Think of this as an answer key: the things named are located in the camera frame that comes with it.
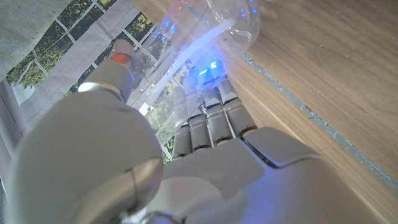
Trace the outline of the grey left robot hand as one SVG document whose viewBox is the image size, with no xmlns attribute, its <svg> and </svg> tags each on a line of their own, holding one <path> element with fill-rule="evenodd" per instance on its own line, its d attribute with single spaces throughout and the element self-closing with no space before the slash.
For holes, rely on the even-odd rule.
<svg viewBox="0 0 398 224">
<path fill-rule="evenodd" d="M 18 145 L 7 223 L 385 223 L 313 149 L 274 129 L 248 131 L 164 164 L 124 95 L 125 40 Z"/>
</svg>

